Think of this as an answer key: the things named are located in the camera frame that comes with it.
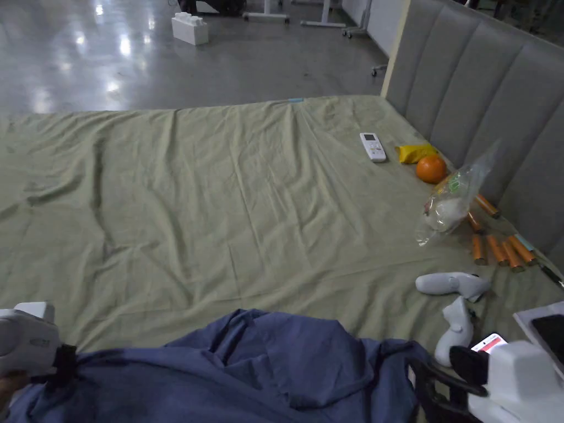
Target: gray upholstered headboard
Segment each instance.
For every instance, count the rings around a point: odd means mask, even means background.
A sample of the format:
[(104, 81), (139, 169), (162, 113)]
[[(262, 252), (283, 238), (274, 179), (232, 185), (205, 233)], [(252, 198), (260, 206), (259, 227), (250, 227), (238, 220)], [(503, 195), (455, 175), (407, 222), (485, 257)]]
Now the gray upholstered headboard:
[(382, 95), (456, 166), (510, 143), (481, 192), (564, 271), (564, 50), (451, 0), (403, 21)]

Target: white vr controller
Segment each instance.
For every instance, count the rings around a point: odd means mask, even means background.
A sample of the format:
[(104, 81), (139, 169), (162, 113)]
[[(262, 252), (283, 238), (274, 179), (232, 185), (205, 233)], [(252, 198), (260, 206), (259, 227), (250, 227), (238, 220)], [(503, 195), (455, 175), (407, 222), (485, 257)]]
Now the white vr controller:
[(470, 321), (470, 313), (464, 304), (464, 297), (458, 297), (452, 304), (443, 308), (443, 316), (449, 323), (449, 329), (443, 333), (435, 348), (435, 359), (439, 364), (451, 367), (451, 347), (467, 347), (472, 341), (474, 327)]
[(454, 346), (468, 347), (472, 341), (474, 328), (464, 299), (475, 302), (486, 292), (490, 281), (477, 275), (462, 272), (433, 273), (419, 276), (415, 286), (423, 294), (441, 295), (458, 292), (452, 304), (443, 309), (443, 316), (449, 323), (449, 329), (440, 338), (435, 348), (435, 358), (443, 366), (450, 367), (450, 350)]
[(432, 273), (419, 276), (415, 286), (423, 294), (441, 295), (458, 292), (468, 301), (476, 302), (490, 288), (490, 281), (462, 272)]

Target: hand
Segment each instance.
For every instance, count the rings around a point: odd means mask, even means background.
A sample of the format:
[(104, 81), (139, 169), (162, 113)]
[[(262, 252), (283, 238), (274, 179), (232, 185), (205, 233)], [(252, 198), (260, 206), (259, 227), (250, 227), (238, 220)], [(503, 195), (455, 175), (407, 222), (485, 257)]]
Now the hand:
[(12, 395), (29, 383), (24, 372), (12, 372), (0, 378), (0, 411), (9, 405)]

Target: mattress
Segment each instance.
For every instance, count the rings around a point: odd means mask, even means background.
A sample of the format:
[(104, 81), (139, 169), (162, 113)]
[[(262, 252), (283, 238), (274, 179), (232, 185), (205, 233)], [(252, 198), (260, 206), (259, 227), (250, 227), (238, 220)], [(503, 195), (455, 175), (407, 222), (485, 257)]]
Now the mattress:
[(0, 306), (52, 302), (81, 351), (162, 345), (239, 308), (432, 351), (456, 296), (419, 293), (431, 272), (492, 279), (468, 303), (477, 337), (523, 338), (512, 313), (564, 297), (538, 268), (474, 266), (466, 225), (417, 245), (431, 187), (394, 147), (424, 140), (377, 96), (4, 116), (0, 140)]

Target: yellow package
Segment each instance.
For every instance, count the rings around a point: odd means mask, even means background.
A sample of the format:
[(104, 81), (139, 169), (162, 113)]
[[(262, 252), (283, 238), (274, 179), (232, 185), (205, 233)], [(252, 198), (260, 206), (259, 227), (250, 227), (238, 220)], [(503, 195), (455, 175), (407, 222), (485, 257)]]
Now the yellow package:
[(399, 154), (399, 162), (405, 164), (417, 163), (423, 157), (439, 153), (431, 144), (423, 144), (421, 146), (402, 146), (396, 147), (395, 150)]

